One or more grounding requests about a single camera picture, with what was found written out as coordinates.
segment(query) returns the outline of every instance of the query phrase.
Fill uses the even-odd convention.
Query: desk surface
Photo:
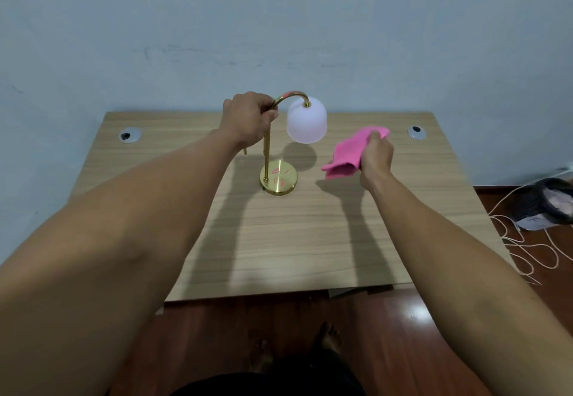
[[[195,141],[219,119],[219,113],[108,113],[72,197]],[[368,125],[391,130],[392,171],[399,180],[515,266],[433,114],[330,114],[326,136],[312,145],[292,142],[282,114],[273,123],[270,153],[297,168],[296,189],[284,197],[261,189],[262,142],[247,156],[240,153],[167,300],[412,282],[358,175],[326,182],[320,170],[337,142]],[[427,138],[412,139],[407,133],[412,125],[423,127]],[[142,130],[133,144],[118,138],[129,126]]]

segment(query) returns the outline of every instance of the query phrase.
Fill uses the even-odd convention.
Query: tangled cord
[[[561,172],[561,173],[559,173],[559,174],[556,174],[556,175],[554,175],[554,176],[551,176],[551,177],[557,177],[557,176],[560,176],[560,175],[565,174],[565,173],[568,173],[568,172],[569,172],[569,170],[563,171],[563,172]],[[501,202],[503,202],[503,201],[504,201],[507,197],[509,197],[512,193],[514,193],[515,191],[517,191],[517,190],[519,190],[519,189],[521,189],[521,188],[524,188],[524,187],[526,187],[526,186],[529,186],[529,185],[531,185],[531,184],[533,184],[533,183],[534,183],[534,182],[527,183],[527,184],[524,184],[524,185],[519,186],[518,188],[515,188],[514,190],[512,190],[512,191],[511,191],[510,193],[508,193],[505,197],[503,197],[501,200],[499,200],[498,203],[497,203],[495,206],[493,206],[493,209],[491,209],[491,210],[488,212],[488,215],[489,215],[489,218],[490,218],[490,219],[492,219],[492,220],[495,219],[496,221],[498,221],[498,223],[500,223],[500,224],[504,227],[505,232],[502,234],[501,240],[503,240],[505,246],[517,246],[517,247],[521,248],[522,251],[523,251],[525,254],[529,255],[533,260],[535,260],[537,263],[539,263],[539,264],[540,264],[541,266],[543,266],[544,268],[547,268],[547,269],[555,269],[555,268],[557,268],[557,267],[559,266],[559,254],[562,254],[563,256],[565,256],[566,258],[568,258],[569,260],[571,260],[572,262],[573,262],[573,258],[569,257],[569,256],[568,256],[567,254],[565,254],[561,249],[559,249],[559,247],[558,247],[557,245],[555,245],[555,242],[553,241],[553,239],[551,239],[551,236],[549,236],[549,233],[547,232],[547,229],[546,229],[546,228],[544,228],[543,231],[545,232],[545,235],[547,236],[547,239],[549,239],[549,242],[551,243],[551,245],[548,245],[548,244],[546,244],[546,243],[536,243],[535,245],[525,245],[526,239],[523,237],[523,233],[521,232],[520,227],[519,227],[517,224],[515,224],[515,222],[513,221],[513,219],[511,219],[510,217],[507,217],[507,216],[505,216],[505,215],[492,215],[493,211],[495,211],[495,210],[498,208],[498,206],[501,204]],[[502,218],[507,218],[507,219],[509,219],[509,220],[511,221],[511,223],[513,224],[513,226],[515,227],[517,233],[518,233],[519,236],[520,236],[520,240],[513,239],[513,238],[510,238],[510,237],[508,236],[508,234],[509,234],[509,229],[507,228],[507,226],[505,225],[505,223],[501,220]],[[544,246],[544,247],[549,248],[549,249],[553,252],[553,254],[555,255],[555,264],[554,264],[553,266],[547,266],[547,265],[545,265],[544,263],[541,263],[539,260],[537,260],[537,259],[535,258],[535,256],[533,256],[529,251],[526,250],[526,248],[531,248],[531,247],[535,247],[535,246]],[[532,283],[531,281],[527,281],[527,280],[526,280],[526,282],[529,283],[529,284],[534,284],[534,285],[537,285],[537,286],[541,286],[541,283],[540,283],[538,280],[536,280],[534,277],[532,277],[533,273],[535,272],[533,263],[529,262],[525,257],[522,257],[521,255],[517,255],[517,254],[511,253],[511,252],[510,252],[509,254],[512,255],[512,256],[514,256],[514,257],[517,257],[517,258],[523,260],[524,262],[526,262],[526,263],[529,265],[530,271],[527,272],[527,273],[526,273],[526,272],[523,272],[523,271],[521,271],[521,270],[518,269],[518,271],[519,271],[519,273],[520,273],[521,275],[523,275],[523,276],[525,276],[525,277],[528,277],[530,280],[533,280],[534,283]]]

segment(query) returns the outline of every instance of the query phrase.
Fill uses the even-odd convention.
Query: frosted glass shade
[[[290,105],[286,116],[286,132],[290,138],[302,144],[312,144],[326,135],[326,108],[316,98],[309,97],[311,107],[303,106],[304,100],[297,97]]]

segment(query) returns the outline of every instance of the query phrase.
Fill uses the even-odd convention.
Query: desk lamp
[[[288,109],[286,132],[292,140],[302,144],[321,140],[326,134],[326,108],[318,99],[309,97],[302,91],[289,91],[276,97],[270,109],[276,109],[280,102],[293,96],[300,98]],[[295,189],[298,175],[296,169],[282,159],[269,162],[270,130],[264,136],[263,153],[265,166],[259,175],[262,188],[271,195],[290,194]]]

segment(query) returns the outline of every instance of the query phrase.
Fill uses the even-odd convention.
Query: light blue wall
[[[433,111],[474,184],[551,174],[573,161],[572,12],[573,0],[0,0],[1,243],[62,204],[105,111],[219,109],[246,90]]]

